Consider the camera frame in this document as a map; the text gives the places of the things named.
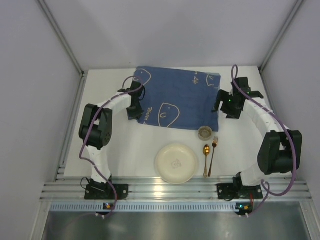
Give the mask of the rose gold fork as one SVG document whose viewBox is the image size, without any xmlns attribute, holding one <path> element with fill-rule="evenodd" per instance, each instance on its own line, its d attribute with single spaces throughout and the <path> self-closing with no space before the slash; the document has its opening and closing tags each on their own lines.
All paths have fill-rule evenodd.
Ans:
<svg viewBox="0 0 320 240">
<path fill-rule="evenodd" d="M 211 161 L 210 161 L 210 166 L 209 166 L 208 177 L 211 177 L 211 174 L 212 174 L 213 159 L 214 159 L 215 149 L 218 146 L 218 141 L 219 141 L 219 137 L 215 136 L 213 138 L 213 142 L 212 142 L 213 149 L 212 149 L 212 156 L 211 156 Z"/>
</svg>

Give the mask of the blue cloth placemat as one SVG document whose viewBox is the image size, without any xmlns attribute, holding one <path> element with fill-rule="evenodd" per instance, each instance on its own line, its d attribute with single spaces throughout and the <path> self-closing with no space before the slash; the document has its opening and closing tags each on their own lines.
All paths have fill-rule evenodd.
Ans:
<svg viewBox="0 0 320 240">
<path fill-rule="evenodd" d="M 143 84 L 140 98 L 143 113 L 139 124 L 198 130 L 219 130 L 219 115 L 212 109 L 220 90 L 219 73 L 139 66 L 134 81 Z"/>
</svg>

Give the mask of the gold spoon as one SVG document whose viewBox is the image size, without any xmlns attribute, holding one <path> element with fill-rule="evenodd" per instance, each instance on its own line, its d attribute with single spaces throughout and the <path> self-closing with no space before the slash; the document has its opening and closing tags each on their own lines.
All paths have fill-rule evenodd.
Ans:
<svg viewBox="0 0 320 240">
<path fill-rule="evenodd" d="M 204 164 L 204 170 L 203 170 L 203 177 L 204 178 L 207 178 L 208 177 L 208 170 L 207 170 L 207 159 L 208 159 L 208 155 L 210 154 L 210 146 L 208 144 L 206 144 L 204 147 L 203 147 L 203 154 L 205 156 L 205 164 Z"/>
</svg>

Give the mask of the cream round plate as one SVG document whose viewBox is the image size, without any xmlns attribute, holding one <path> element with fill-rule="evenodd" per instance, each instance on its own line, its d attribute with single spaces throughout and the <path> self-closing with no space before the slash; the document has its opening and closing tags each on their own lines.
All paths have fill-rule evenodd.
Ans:
<svg viewBox="0 0 320 240">
<path fill-rule="evenodd" d="M 199 160 L 189 146 L 172 143 L 157 153 L 154 168 L 165 182 L 180 185 L 195 176 L 199 168 Z"/>
</svg>

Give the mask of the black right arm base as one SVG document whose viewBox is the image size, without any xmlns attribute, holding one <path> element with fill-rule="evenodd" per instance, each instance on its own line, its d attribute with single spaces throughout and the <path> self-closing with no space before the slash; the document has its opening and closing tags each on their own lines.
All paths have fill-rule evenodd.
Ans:
<svg viewBox="0 0 320 240">
<path fill-rule="evenodd" d="M 263 198 L 261 186 L 243 185 L 240 174 L 232 178 L 232 183 L 219 183 L 216 186 L 219 200 L 260 200 Z"/>
</svg>

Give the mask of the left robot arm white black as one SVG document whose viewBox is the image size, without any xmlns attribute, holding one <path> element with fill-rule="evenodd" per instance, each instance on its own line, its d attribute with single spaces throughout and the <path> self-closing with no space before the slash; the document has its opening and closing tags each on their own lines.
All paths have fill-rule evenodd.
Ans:
<svg viewBox="0 0 320 240">
<path fill-rule="evenodd" d="M 121 88 L 110 99 L 99 104 L 89 103 L 84 107 L 78 131 L 82 140 L 79 159 L 90 163 L 90 179 L 93 182 L 111 182 L 107 145 L 112 138 L 113 117 L 125 110 L 129 120 L 138 120 L 144 112 L 140 101 L 145 94 L 145 87 L 133 81 L 129 88 Z"/>
</svg>

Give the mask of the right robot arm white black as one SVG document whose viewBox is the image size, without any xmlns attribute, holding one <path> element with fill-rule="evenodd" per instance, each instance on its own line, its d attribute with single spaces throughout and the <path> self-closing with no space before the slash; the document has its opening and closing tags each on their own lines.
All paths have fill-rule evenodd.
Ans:
<svg viewBox="0 0 320 240">
<path fill-rule="evenodd" d="M 232 90 L 220 89 L 213 112 L 222 111 L 228 119 L 238 120 L 246 114 L 263 137 L 256 163 L 239 172 L 235 180 L 242 187 L 266 184 L 272 174 L 291 173 L 295 178 L 300 167 L 302 133 L 290 130 L 267 106 L 259 91 L 251 90 L 247 77 L 233 78 Z"/>
</svg>

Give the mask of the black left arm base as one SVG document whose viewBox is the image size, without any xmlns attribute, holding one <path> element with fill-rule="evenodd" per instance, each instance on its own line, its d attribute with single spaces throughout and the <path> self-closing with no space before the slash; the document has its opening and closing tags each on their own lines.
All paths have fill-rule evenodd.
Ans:
<svg viewBox="0 0 320 240">
<path fill-rule="evenodd" d="M 113 188 L 109 183 L 96 182 L 93 179 L 85 178 L 87 185 L 85 187 L 84 199 L 85 200 L 115 200 L 116 195 L 118 200 L 124 200 L 128 197 L 129 185 L 128 184 L 113 184 Z"/>
</svg>

